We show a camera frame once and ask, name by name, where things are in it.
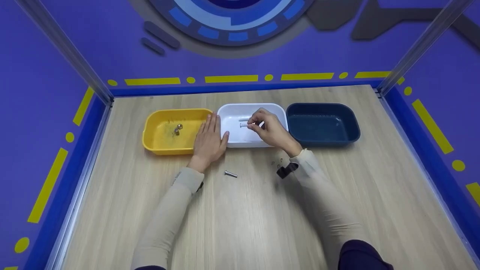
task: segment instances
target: metal bolt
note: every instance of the metal bolt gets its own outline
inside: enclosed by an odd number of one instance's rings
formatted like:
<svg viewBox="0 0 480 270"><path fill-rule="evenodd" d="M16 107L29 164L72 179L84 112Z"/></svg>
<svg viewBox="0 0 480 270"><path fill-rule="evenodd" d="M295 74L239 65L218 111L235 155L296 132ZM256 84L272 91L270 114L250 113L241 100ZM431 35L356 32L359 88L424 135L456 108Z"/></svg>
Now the metal bolt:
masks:
<svg viewBox="0 0 480 270"><path fill-rule="evenodd" d="M228 175L228 176L231 176L231 177L235 177L237 178L238 175L234 174L234 173L231 173L231 172L228 172L228 171L225 171L225 175Z"/></svg>

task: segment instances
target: left hand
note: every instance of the left hand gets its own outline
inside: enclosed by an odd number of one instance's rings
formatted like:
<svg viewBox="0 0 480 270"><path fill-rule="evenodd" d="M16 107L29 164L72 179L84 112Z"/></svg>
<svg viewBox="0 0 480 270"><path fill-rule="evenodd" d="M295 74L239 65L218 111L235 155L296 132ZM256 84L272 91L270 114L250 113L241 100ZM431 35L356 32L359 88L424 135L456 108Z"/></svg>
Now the left hand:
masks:
<svg viewBox="0 0 480 270"><path fill-rule="evenodd" d="M193 156L187 167L203 173L208 166L219 159L227 149L229 132L220 139L220 116L209 114L200 128L193 144Z"/></svg>

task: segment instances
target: yellow stripe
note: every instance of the yellow stripe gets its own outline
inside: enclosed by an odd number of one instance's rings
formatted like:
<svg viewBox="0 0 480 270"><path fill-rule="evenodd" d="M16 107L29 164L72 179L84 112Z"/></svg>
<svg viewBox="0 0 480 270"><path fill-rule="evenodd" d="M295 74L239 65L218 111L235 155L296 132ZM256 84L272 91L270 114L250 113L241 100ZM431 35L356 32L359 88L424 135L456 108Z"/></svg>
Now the yellow stripe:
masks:
<svg viewBox="0 0 480 270"><path fill-rule="evenodd" d="M53 161L52 167L48 172L47 178L43 183L43 187L40 190L40 193L38 194L38 197L36 199L35 204L33 205L33 209L30 212L30 216L28 217L27 222L38 223L38 221L40 220L40 217L42 217L43 210L47 205L48 198L52 193L53 187L55 186L55 182L57 181L57 178L60 174L63 163L67 158L67 154L68 154L68 151L63 148L60 148L60 150L58 151L57 157Z"/></svg>
<svg viewBox="0 0 480 270"><path fill-rule="evenodd" d="M468 191L472 195L473 199L477 202L477 204L480 206L480 185L479 183L471 183L466 185Z"/></svg>
<svg viewBox="0 0 480 270"><path fill-rule="evenodd" d="M77 113L73 118L73 122L75 123L75 125L79 126L80 123L82 123L82 120L85 116L85 112L88 109L88 104L90 104L90 100L92 100L93 93L94 91L91 87L89 87L85 92L84 98L82 99L82 102L80 102L80 106L78 106Z"/></svg>
<svg viewBox="0 0 480 270"><path fill-rule="evenodd" d="M452 152L452 145L448 142L447 138L437 126L437 123L435 123L433 118L430 116L427 109L423 106L422 102L420 102L420 99L414 101L412 103L412 106L417 112L417 114L420 116L420 119L423 121L423 124L427 127L428 131L430 131L430 134L432 135L435 142L437 142L442 152L444 154Z"/></svg>
<svg viewBox="0 0 480 270"><path fill-rule="evenodd" d="M125 79L128 86L179 85L180 78Z"/></svg>
<svg viewBox="0 0 480 270"><path fill-rule="evenodd" d="M282 81L300 81L300 80L330 80L334 73L298 73L282 74Z"/></svg>
<svg viewBox="0 0 480 270"><path fill-rule="evenodd" d="M257 82L258 75L205 76L206 83Z"/></svg>
<svg viewBox="0 0 480 270"><path fill-rule="evenodd" d="M404 77L401 77L400 79L398 79L398 85L402 85L402 83L405 81L405 78Z"/></svg>
<svg viewBox="0 0 480 270"><path fill-rule="evenodd" d="M390 74L389 71L361 71L357 72L355 79L365 79L365 78L385 78Z"/></svg>

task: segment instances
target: wood grain surface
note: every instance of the wood grain surface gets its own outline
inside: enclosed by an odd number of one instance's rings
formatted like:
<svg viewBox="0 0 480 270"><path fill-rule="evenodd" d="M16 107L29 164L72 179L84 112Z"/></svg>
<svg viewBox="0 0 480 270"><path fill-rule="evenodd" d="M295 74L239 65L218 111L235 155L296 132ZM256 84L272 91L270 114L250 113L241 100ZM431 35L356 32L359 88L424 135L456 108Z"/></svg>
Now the wood grain surface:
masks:
<svg viewBox="0 0 480 270"><path fill-rule="evenodd" d="M373 245L395 269L469 270L475 265L370 86L283 89L115 99L63 268L129 269L133 249L188 156L155 156L141 142L147 116L162 109L226 103L333 102L361 129L348 148L313 149L325 174L358 213ZM272 148L227 149L206 172L170 256L175 270L326 269L288 164ZM223 171L238 178L223 175Z"/></svg>

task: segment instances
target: white plastic tray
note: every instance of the white plastic tray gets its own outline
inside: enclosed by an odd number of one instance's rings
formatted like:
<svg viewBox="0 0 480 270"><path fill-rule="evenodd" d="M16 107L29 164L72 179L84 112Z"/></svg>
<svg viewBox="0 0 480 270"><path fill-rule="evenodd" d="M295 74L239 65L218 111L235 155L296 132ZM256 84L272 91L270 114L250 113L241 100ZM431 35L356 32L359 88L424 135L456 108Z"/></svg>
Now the white plastic tray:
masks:
<svg viewBox="0 0 480 270"><path fill-rule="evenodd" d="M287 116L285 110L275 103L230 103L218 109L218 115L222 120L221 134L230 131L227 147L229 148L253 148L269 147L254 131L248 127L240 127L241 123L246 124L248 119L259 108L264 108L276 114L280 123L288 131Z"/></svg>

